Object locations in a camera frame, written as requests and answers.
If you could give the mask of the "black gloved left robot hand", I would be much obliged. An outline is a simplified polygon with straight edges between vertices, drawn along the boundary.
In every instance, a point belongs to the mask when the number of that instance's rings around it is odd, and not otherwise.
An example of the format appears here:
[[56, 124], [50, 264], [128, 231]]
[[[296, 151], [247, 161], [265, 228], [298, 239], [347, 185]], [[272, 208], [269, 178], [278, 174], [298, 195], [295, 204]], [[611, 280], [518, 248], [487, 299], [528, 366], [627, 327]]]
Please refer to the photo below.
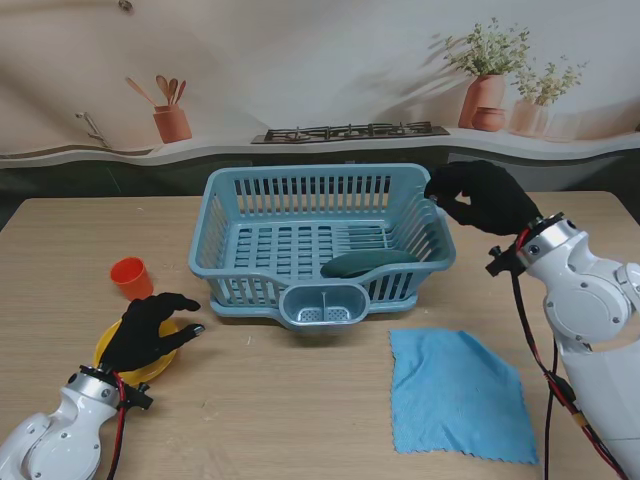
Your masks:
[[99, 364], [117, 373], [146, 367], [199, 336], [204, 326], [188, 324], [161, 337], [160, 326], [174, 313], [196, 312], [201, 305], [178, 293], [161, 293], [133, 300], [121, 317], [121, 323], [105, 347]]

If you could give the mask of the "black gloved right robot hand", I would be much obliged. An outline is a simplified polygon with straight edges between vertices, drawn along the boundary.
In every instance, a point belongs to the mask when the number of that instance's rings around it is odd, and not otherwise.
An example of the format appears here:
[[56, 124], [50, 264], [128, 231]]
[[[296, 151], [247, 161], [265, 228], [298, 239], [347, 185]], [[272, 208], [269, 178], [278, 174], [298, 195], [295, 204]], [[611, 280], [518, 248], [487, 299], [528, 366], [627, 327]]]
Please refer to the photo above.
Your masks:
[[499, 236], [517, 235], [542, 216], [507, 170], [484, 160], [436, 168], [424, 196], [459, 224]]

